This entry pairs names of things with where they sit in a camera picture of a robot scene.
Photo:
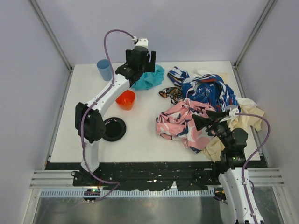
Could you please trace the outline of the turquoise cloth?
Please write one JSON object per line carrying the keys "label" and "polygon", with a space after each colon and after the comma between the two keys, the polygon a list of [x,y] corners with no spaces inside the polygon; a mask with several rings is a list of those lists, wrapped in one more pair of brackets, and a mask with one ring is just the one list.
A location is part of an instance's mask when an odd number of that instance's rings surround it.
{"label": "turquoise cloth", "polygon": [[135,91],[149,90],[160,85],[164,80],[165,70],[162,66],[156,64],[154,72],[145,72],[140,79],[131,86]]}

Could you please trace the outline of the pink navy patterned cloth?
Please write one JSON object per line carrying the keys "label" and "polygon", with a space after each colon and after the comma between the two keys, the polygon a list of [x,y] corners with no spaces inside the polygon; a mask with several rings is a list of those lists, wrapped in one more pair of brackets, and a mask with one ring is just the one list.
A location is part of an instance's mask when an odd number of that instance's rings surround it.
{"label": "pink navy patterned cloth", "polygon": [[209,104],[186,98],[156,117],[156,133],[166,140],[180,140],[185,148],[199,153],[214,135],[207,133],[205,127],[198,131],[192,115],[207,118],[206,112],[214,110]]}

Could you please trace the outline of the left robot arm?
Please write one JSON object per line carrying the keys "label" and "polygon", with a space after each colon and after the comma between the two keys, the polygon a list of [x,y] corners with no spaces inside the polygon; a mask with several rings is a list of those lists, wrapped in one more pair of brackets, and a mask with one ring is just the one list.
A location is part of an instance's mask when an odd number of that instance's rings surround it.
{"label": "left robot arm", "polygon": [[145,72],[154,72],[156,51],[136,46],[126,50],[126,61],[119,66],[113,79],[92,100],[78,103],[75,107],[75,128],[81,137],[84,170],[93,173],[99,167],[99,142],[106,131],[103,116],[113,102]]}

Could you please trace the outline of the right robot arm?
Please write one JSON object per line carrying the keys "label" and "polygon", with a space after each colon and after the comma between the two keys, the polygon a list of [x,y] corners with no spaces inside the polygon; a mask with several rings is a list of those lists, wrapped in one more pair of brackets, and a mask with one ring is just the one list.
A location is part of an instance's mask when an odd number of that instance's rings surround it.
{"label": "right robot arm", "polygon": [[214,133],[224,145],[214,172],[224,190],[232,223],[263,224],[264,218],[257,208],[246,169],[248,161],[244,149],[248,134],[242,128],[231,130],[227,124],[238,113],[237,108],[225,112],[208,110],[206,118],[194,114],[192,119],[198,131],[205,129],[208,133]]}

